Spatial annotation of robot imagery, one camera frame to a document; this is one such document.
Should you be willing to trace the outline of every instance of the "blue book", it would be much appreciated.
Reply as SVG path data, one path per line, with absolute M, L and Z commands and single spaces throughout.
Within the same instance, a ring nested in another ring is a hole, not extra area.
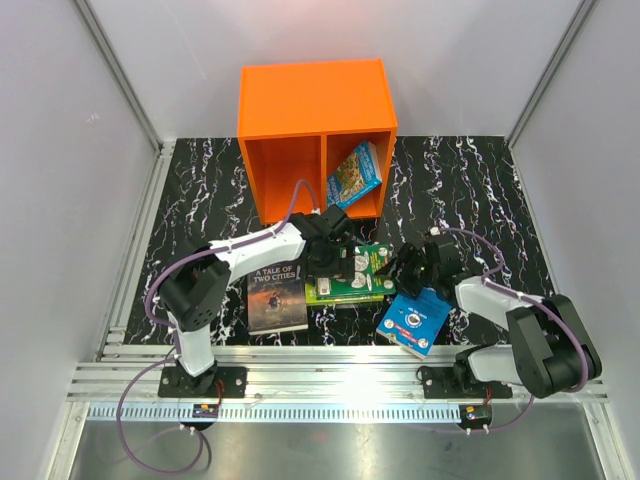
M 424 358 L 444 325 L 451 305 L 423 289 L 417 299 L 396 295 L 376 331 L 392 343 Z
M 376 146 L 362 142 L 327 179 L 327 204 L 344 210 L 381 183 Z

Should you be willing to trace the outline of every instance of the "metal frame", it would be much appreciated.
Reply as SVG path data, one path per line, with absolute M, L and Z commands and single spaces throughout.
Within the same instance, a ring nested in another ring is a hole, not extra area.
M 169 347 L 115 347 L 113 356 L 103 362 L 78 365 L 69 388 L 68 399 L 105 402 L 120 398 L 122 391 L 143 368 L 164 358 Z M 390 406 L 408 404 L 466 404 L 468 399 L 423 399 L 416 377 L 422 365 L 450 366 L 456 353 L 468 347 L 434 346 L 420 361 L 400 347 L 212 347 L 221 365 L 244 366 L 247 375 L 246 397 L 229 399 L 228 404 L 345 404 Z M 175 399 L 157 398 L 160 370 L 151 371 L 131 389 L 127 400 L 153 404 L 172 403 Z M 495 403 L 524 402 L 529 398 L 524 387 L 513 386 L 513 399 L 494 399 Z M 213 398 L 185 398 L 181 403 L 215 403 Z M 541 403 L 606 403 L 601 381 L 588 384 L 576 394 L 557 394 L 538 400 Z
M 89 404 L 86 402 L 65 405 L 62 428 L 45 478 L 60 480 L 71 475 L 88 412 Z
M 536 107 L 540 103 L 540 100 L 547 91 L 547 88 L 551 84 L 553 77 L 555 77 L 556 73 L 558 72 L 560 65 L 562 65 L 562 62 L 564 62 L 567 53 L 569 52 L 578 34 L 586 24 L 590 13 L 593 11 L 593 8 L 596 6 L 598 1 L 599 0 L 581 0 L 578 8 L 571 18 L 571 21 L 569 22 L 569 25 L 567 25 L 567 28 L 562 34 L 558 45 L 553 51 L 549 62 L 547 62 L 547 65 L 542 72 L 538 83 L 533 89 L 529 100 L 527 100 L 524 110 L 522 110 L 522 113 L 520 113 L 516 124 L 513 126 L 509 135 L 507 135 L 507 143 L 509 144 L 509 147 L 513 148 L 517 143 L 520 135 L 527 126 L 527 123 L 529 123 L 529 119 L 533 115 L 533 112 L 535 111 Z
M 118 402 L 91 404 L 87 420 L 114 421 Z M 181 402 L 125 402 L 121 419 L 134 422 L 211 423 L 198 417 L 194 408 Z M 227 403 L 218 409 L 216 423 L 459 423 L 455 404 L 385 404 L 366 407 L 340 403 L 300 405 L 297 403 Z
M 131 113 L 133 113 L 134 117 L 138 121 L 140 128 L 147 136 L 149 143 L 153 147 L 154 151 L 159 152 L 160 147 L 162 146 L 162 140 L 158 136 L 158 133 L 155 130 L 155 127 L 149 120 L 148 115 L 144 111 L 136 92 L 134 91 L 127 75 L 116 56 L 107 35 L 98 20 L 93 8 L 91 7 L 89 0 L 71 0 L 75 5 L 78 14 L 82 18 L 85 26 L 87 27 L 87 31 L 91 36 L 95 46 L 100 51 L 102 58 L 104 59 L 109 72 L 113 76 L 116 85 L 120 89 L 120 92 L 124 96 L 129 108 L 131 109 Z
M 611 405 L 584 405 L 591 436 L 607 479 L 633 479 L 633 471 L 613 420 Z
M 116 292 L 109 307 L 109 327 L 126 328 L 133 305 L 135 289 L 147 253 L 153 222 L 162 198 L 165 180 L 171 166 L 176 142 L 166 142 L 153 167 L 136 214 L 136 227 L 125 256 L 125 268 L 116 283 Z

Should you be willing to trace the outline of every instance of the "orange cubby box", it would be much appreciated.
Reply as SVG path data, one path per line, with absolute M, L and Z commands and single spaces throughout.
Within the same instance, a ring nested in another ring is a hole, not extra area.
M 382 185 L 347 209 L 379 217 L 398 124 L 382 60 L 264 65 L 242 69 L 238 141 L 264 224 L 287 213 L 296 182 L 327 208 L 327 177 L 362 141 L 376 146 Z M 309 213 L 304 189 L 295 212 Z

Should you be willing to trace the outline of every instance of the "white wall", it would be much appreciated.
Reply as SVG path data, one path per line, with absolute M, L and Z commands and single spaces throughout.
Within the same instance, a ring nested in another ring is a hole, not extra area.
M 578 0 L 91 0 L 158 134 L 234 136 L 244 65 L 381 57 L 402 135 L 505 135 Z
M 583 316 L 640 474 L 640 3 L 596 7 L 515 148 L 561 291 Z
M 42 478 L 152 149 L 68 0 L 0 2 L 0 477 Z

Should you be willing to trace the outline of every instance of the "colorful book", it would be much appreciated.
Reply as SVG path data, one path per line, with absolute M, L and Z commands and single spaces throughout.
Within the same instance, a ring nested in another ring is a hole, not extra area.
M 318 299 L 355 297 L 361 295 L 390 295 L 396 287 L 388 277 L 374 276 L 391 259 L 389 245 L 357 246 L 354 250 L 355 278 L 346 281 L 343 278 L 317 278 L 316 296 Z M 343 257 L 347 251 L 342 250 Z
M 309 328 L 300 262 L 281 262 L 248 275 L 249 334 Z
M 318 305 L 332 305 L 335 307 L 349 307 L 360 303 L 380 303 L 384 300 L 384 295 L 353 295 L 349 297 L 320 298 L 316 293 L 316 287 L 305 284 L 305 300 L 307 307 L 315 307 Z
M 376 146 L 362 142 L 327 179 L 327 204 L 345 209 L 381 183 Z

